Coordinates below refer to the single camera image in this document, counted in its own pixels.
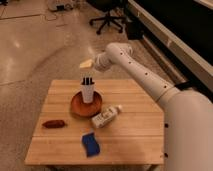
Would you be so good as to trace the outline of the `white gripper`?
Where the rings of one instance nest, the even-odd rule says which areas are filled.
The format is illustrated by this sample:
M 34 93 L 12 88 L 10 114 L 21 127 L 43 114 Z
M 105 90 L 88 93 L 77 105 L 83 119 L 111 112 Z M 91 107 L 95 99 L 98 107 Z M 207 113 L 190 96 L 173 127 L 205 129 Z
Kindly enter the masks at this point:
M 110 68 L 110 60 L 108 59 L 105 53 L 101 53 L 94 58 L 94 61 L 92 59 L 88 59 L 82 62 L 79 65 L 79 68 L 88 69 L 88 68 L 92 68 L 93 65 L 94 65 L 94 68 L 98 70 L 99 72 L 105 72 Z

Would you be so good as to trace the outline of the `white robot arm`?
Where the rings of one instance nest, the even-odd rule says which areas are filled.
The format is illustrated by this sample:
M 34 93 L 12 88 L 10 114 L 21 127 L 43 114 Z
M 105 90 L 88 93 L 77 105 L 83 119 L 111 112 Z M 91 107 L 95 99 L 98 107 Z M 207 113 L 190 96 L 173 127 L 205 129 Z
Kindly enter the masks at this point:
M 123 68 L 164 112 L 164 171 L 213 171 L 213 102 L 180 90 L 132 58 L 132 47 L 113 42 L 82 69 Z

